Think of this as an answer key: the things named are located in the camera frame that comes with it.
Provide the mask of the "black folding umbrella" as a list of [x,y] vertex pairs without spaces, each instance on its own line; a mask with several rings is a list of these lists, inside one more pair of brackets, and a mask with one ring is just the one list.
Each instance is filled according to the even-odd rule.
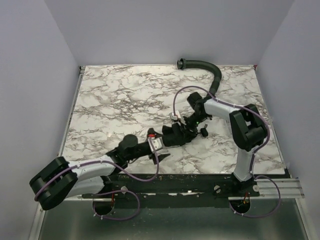
[[200,131],[197,128],[189,129],[185,125],[174,123],[171,126],[163,125],[161,133],[156,132],[154,128],[149,128],[147,131],[148,137],[161,138],[161,141],[165,147],[183,146],[190,143],[198,135],[207,137],[209,135],[207,125],[201,128]]

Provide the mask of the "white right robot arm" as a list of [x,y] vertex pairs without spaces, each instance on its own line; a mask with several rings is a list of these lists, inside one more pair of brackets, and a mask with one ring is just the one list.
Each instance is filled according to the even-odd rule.
[[194,113],[185,117],[186,126],[194,129],[199,123],[210,117],[218,117],[229,124],[233,141],[238,147],[234,177],[239,182],[252,178],[253,153],[270,136],[269,129],[261,119],[258,108],[254,104],[235,107],[230,103],[222,103],[211,97],[203,98],[193,92],[187,102]]

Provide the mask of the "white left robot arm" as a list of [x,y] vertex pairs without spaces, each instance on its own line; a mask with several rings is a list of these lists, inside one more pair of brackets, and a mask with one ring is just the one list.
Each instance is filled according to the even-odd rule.
[[67,161],[58,156],[30,180],[34,200],[43,210],[51,210],[68,197],[97,194],[104,187],[101,176],[123,172],[129,161],[145,156],[158,165],[168,155],[158,155],[157,151],[167,146],[168,141],[161,134],[148,134],[141,143],[135,135],[128,134],[116,148],[92,160]]

